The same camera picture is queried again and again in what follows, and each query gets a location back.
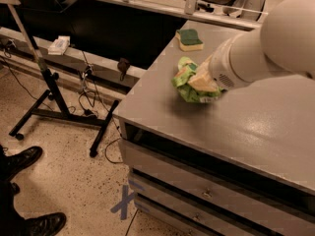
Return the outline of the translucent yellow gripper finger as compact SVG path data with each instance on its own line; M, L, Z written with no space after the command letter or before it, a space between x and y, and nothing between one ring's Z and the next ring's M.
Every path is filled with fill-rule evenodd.
M211 58L208 57L196 70L196 74L192 76L188 85L198 91L215 92L219 86L212 77L209 70Z

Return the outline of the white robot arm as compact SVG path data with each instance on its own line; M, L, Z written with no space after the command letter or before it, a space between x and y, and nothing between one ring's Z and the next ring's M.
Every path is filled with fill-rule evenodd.
M197 69L195 90L244 88L297 74L315 78L315 0L284 0L261 26L223 42Z

